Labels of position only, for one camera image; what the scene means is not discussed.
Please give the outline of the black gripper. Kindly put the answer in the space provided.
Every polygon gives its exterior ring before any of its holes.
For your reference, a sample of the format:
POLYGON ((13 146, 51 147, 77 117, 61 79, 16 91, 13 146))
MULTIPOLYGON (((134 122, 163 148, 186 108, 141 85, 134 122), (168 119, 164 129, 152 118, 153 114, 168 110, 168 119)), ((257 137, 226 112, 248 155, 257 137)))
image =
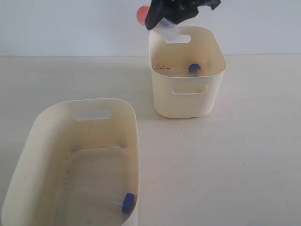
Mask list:
POLYGON ((163 19, 179 24, 198 15, 198 8, 208 6, 211 10, 221 4, 220 0, 153 0, 145 19, 148 31, 163 19))

